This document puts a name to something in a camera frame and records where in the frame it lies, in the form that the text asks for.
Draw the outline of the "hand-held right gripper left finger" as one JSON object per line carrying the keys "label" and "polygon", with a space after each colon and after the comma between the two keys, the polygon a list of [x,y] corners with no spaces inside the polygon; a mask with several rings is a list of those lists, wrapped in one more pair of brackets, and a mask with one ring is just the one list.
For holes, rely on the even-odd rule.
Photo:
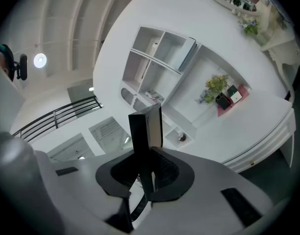
{"label": "hand-held right gripper left finger", "polygon": [[96,181],[110,196],[129,197],[138,174],[136,156],[127,152],[101,165],[96,171]]}

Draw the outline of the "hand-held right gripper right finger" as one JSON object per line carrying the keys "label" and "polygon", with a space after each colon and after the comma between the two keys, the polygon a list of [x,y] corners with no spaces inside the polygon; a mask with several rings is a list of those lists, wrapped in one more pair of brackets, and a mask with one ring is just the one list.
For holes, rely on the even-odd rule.
{"label": "hand-held right gripper right finger", "polygon": [[152,171],[155,191],[152,202],[168,202],[179,199],[192,186],[194,170],[183,160],[172,156],[160,147],[152,148]]}

